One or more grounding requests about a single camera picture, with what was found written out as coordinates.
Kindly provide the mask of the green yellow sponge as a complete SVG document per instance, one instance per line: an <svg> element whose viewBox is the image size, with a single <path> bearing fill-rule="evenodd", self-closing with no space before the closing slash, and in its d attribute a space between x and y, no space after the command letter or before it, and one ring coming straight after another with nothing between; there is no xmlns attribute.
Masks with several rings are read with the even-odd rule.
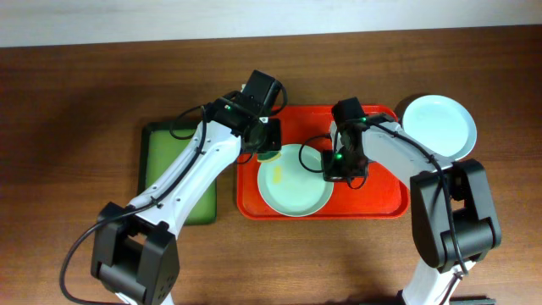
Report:
<svg viewBox="0 0 542 305"><path fill-rule="evenodd" d="M273 162L280 157L280 152L263 152L257 155L257 161L259 163Z"/></svg>

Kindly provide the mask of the pale green plate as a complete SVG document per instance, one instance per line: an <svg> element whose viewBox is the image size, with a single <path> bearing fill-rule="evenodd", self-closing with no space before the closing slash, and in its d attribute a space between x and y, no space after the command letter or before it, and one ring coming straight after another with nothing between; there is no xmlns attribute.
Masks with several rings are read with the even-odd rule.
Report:
<svg viewBox="0 0 542 305"><path fill-rule="evenodd" d="M273 211L288 217L306 217L322 209L334 190L320 173L305 169L299 161L301 144L282 146L279 157L261 163L257 188Z"/></svg>

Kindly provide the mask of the light blue top plate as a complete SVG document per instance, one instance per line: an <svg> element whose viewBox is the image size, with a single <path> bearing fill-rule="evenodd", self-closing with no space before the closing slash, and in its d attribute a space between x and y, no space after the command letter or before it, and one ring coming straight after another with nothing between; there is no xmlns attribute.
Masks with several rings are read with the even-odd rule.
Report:
<svg viewBox="0 0 542 305"><path fill-rule="evenodd" d="M410 102L401 116L403 130L444 157L459 160L475 147L478 131L473 116L454 99L424 95Z"/></svg>

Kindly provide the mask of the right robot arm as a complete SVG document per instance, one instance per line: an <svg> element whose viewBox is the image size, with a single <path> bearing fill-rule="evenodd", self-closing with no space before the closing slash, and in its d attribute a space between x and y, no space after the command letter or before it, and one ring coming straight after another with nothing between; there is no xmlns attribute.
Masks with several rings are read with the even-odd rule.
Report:
<svg viewBox="0 0 542 305"><path fill-rule="evenodd" d="M324 180L350 185L382 165L410 192L412 238L420 259L396 304L448 304L471 268L501 244L502 232L484 166L442 156L408 135L388 114L366 114L357 98L331 109L332 147Z"/></svg>

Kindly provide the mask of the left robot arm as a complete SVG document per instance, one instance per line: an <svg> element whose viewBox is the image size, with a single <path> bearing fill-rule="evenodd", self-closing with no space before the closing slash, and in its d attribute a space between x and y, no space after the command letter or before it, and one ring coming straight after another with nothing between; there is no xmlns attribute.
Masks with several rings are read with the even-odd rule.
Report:
<svg viewBox="0 0 542 305"><path fill-rule="evenodd" d="M191 210L241 154L277 152L278 96L261 71L245 86L199 107L201 121L173 163L128 206L108 203L97 218L91 275L123 304L170 304L180 272L177 239Z"/></svg>

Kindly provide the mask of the red plastic tray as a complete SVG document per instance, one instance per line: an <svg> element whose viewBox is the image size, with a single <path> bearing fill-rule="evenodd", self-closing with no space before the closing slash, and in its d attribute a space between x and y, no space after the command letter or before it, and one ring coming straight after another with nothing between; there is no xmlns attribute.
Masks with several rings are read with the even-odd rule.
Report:
<svg viewBox="0 0 542 305"><path fill-rule="evenodd" d="M331 148L331 141L320 137L329 132L333 121L331 107L289 106L278 115L278 119L281 122L282 146L301 144L301 165L308 171L320 173L321 152ZM237 208L248 219L389 219L402 216L409 205L407 187L382 165L371 163L368 182L362 188L356 190L346 183L332 182L333 194L322 209L306 217L284 216L273 211L258 191L260 164L253 159L237 167Z"/></svg>

